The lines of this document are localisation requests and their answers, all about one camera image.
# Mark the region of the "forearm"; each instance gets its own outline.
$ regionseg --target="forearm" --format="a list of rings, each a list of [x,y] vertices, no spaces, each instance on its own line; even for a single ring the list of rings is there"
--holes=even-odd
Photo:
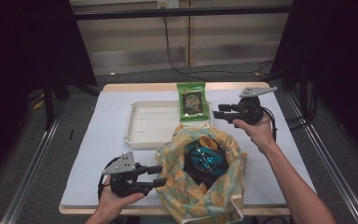
[[[335,223],[333,216],[304,182],[276,144],[269,144],[265,155],[271,165],[295,223]]]

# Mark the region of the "packaged bag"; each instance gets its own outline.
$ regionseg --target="packaged bag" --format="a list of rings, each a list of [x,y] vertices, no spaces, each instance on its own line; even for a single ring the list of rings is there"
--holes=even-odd
[[[206,192],[184,169],[187,145],[202,137],[219,144],[225,150],[228,162],[226,173],[220,175]],[[180,124],[172,141],[157,148],[156,159],[163,167],[158,178],[168,178],[166,185],[156,191],[177,223],[230,223],[243,218],[246,153],[241,152],[231,135],[210,126]]]

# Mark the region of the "green snack bag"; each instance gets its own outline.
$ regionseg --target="green snack bag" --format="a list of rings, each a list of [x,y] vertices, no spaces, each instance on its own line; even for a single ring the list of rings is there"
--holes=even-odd
[[[180,103],[180,121],[206,120],[209,108],[205,99],[204,82],[178,83]]]

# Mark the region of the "person's right hand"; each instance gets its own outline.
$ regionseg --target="person's right hand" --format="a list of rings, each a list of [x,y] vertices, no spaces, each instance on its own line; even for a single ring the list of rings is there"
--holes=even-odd
[[[266,154],[266,150],[270,148],[269,146],[275,144],[270,120],[267,115],[264,115],[255,125],[249,125],[241,119],[234,119],[232,122],[235,126],[243,129],[246,134],[251,137],[252,142],[255,143],[261,153]]]

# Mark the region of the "hand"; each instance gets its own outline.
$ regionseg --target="hand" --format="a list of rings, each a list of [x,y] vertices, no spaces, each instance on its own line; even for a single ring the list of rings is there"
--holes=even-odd
[[[233,124],[243,129],[246,134],[251,137],[251,140],[258,147],[261,153],[266,154],[266,150],[269,150],[271,144],[275,145],[274,138],[272,136],[270,119],[267,115],[255,125],[249,125],[241,119],[234,119]]]
[[[101,199],[94,214],[87,220],[87,223],[110,223],[118,217],[121,210],[128,204],[136,203],[143,199],[143,193],[134,193],[124,198],[118,197],[110,189],[109,179],[106,178],[104,184],[107,185],[103,188]]]

